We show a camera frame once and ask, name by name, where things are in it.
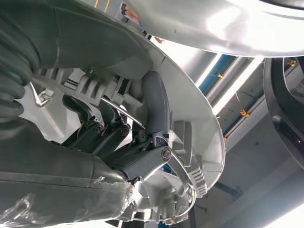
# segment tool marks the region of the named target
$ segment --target black rubber part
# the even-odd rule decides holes
[[[169,101],[161,76],[155,71],[149,72],[143,78],[142,87],[148,109],[146,133],[169,133]]]

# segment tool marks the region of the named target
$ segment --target fluorescent light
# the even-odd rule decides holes
[[[221,53],[216,54],[214,58],[197,80],[195,86],[199,87],[210,71],[220,60]]]
[[[232,99],[238,90],[239,90],[245,81],[247,81],[254,70],[256,70],[264,58],[256,57],[244,70],[235,82],[221,97],[213,108],[214,115],[217,115],[230,99]]]
[[[272,222],[264,228],[302,228],[303,227],[304,204],[288,212],[278,220]]]

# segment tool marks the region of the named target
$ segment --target yellow clamp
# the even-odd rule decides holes
[[[242,109],[241,110],[241,115],[244,116],[246,118],[249,118],[250,115],[249,113],[247,113],[245,109]]]
[[[288,63],[289,65],[292,66],[292,67],[295,67],[297,64],[297,61],[296,60],[291,60]]]

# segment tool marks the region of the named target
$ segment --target nut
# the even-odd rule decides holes
[[[130,128],[127,125],[124,125],[121,128],[121,136],[122,137],[126,137],[127,135],[129,134]]]
[[[164,148],[161,152],[161,158],[164,162],[167,162],[168,160],[170,160],[171,158],[171,152],[168,148]]]
[[[104,130],[104,126],[103,126],[103,125],[101,125],[101,124],[99,124],[99,125],[97,125],[97,126],[96,127],[95,132],[96,132],[97,134],[101,134],[103,130]]]

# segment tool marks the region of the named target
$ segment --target gray plastic bracket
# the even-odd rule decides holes
[[[128,90],[131,80],[113,76],[112,80],[105,81],[102,77],[91,74],[79,75],[74,73],[74,69],[41,69],[34,75],[35,83],[51,90],[60,89],[66,95],[74,96],[94,105],[99,105],[104,95],[109,97],[111,101],[121,105],[124,101],[136,108],[143,105],[130,94]],[[123,85],[124,80],[127,80],[127,86],[122,94],[118,91]]]
[[[173,142],[172,148],[183,161],[185,167],[189,167],[192,158],[192,126],[191,122],[176,121],[173,123],[173,132],[180,140]]]

